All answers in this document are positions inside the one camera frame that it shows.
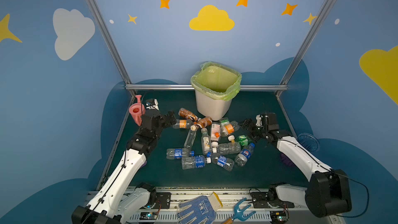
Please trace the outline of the green plastic bottle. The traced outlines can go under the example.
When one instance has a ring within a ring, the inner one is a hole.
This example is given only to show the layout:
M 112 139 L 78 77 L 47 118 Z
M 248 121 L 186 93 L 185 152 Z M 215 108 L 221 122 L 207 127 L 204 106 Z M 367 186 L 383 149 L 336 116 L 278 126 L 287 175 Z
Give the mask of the green plastic bottle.
M 240 135 L 235 139 L 235 142 L 238 143 L 241 147 L 247 146 L 252 143 L 252 139 L 247 135 Z

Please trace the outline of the bottle with orange cap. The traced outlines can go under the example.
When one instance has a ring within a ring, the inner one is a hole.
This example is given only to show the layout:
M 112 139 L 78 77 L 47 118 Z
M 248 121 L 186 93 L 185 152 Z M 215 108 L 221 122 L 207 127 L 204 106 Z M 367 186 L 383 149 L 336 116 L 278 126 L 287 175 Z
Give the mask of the bottle with orange cap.
M 240 129 L 240 126 L 237 121 L 230 122 L 229 125 L 221 128 L 221 136 L 228 136 Z

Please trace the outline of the pepsi label bottle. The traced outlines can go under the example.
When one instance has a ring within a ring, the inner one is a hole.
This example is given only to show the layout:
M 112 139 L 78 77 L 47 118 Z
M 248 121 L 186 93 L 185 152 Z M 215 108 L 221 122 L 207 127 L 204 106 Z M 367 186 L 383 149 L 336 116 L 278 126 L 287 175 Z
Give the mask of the pepsi label bottle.
M 243 167 L 254 153 L 255 143 L 244 146 L 241 152 L 235 157 L 235 164 Z

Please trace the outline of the blue label bottle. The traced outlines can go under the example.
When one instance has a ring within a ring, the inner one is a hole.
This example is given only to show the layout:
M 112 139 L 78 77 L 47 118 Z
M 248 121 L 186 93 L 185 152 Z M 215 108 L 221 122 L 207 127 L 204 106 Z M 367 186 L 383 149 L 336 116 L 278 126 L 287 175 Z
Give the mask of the blue label bottle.
M 231 172 L 235 165 L 234 160 L 232 160 L 231 158 L 227 158 L 219 153 L 208 152 L 206 154 L 206 158 L 209 158 L 211 163 L 216 164 L 219 167 L 222 167 L 228 172 Z
M 181 159 L 181 167 L 183 170 L 203 168 L 209 163 L 211 163 L 211 158 L 202 155 L 183 157 Z
M 194 157 L 195 152 L 188 148 L 171 148 L 166 151 L 166 158 L 170 160 L 181 159 L 184 157 Z

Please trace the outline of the blue label bottle front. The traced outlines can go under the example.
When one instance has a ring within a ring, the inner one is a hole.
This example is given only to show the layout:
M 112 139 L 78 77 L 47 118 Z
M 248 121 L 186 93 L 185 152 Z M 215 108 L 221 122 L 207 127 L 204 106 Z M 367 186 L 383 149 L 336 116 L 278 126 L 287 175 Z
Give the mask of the blue label bottle front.
M 203 168 L 209 163 L 211 163 L 211 158 L 202 155 L 183 157 L 181 159 L 181 167 L 183 170 Z

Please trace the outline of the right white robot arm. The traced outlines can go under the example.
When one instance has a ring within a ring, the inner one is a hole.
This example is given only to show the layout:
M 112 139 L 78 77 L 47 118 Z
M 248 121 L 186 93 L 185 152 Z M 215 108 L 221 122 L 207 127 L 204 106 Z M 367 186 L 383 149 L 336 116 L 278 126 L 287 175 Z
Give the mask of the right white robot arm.
M 275 146 L 303 173 L 307 187 L 277 184 L 270 188 L 271 201 L 302 205 L 316 217 L 347 213 L 352 210 L 349 179 L 344 171 L 321 162 L 287 130 L 280 129 L 275 113 L 266 113 L 239 123 L 253 141 L 265 139 Z

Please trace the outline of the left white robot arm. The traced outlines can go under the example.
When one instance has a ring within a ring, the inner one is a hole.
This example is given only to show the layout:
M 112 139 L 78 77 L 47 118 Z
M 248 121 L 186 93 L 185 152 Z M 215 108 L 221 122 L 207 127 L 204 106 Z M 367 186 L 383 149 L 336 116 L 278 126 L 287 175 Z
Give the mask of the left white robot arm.
M 138 170 L 156 148 L 164 129 L 176 123 L 173 111 L 163 115 L 159 110 L 146 110 L 142 124 L 128 141 L 119 165 L 87 206 L 72 213 L 74 224 L 125 224 L 141 207 L 155 198 L 154 187 L 143 184 L 122 200 Z

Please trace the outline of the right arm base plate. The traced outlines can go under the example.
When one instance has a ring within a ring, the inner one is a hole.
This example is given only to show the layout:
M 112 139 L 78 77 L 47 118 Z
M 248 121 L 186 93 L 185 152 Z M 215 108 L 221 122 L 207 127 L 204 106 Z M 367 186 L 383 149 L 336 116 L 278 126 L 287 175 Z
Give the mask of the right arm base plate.
M 294 203 L 284 202 L 277 198 L 270 200 L 267 196 L 267 192 L 254 191 L 250 192 L 249 195 L 252 198 L 252 204 L 254 208 L 295 208 Z

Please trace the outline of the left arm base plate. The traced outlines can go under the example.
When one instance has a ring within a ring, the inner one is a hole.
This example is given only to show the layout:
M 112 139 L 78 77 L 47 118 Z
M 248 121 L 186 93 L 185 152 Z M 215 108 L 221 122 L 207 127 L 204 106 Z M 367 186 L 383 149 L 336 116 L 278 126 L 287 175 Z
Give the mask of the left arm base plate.
M 142 209 L 169 209 L 171 195 L 170 192 L 157 192 L 156 195 L 151 194 L 148 203 Z

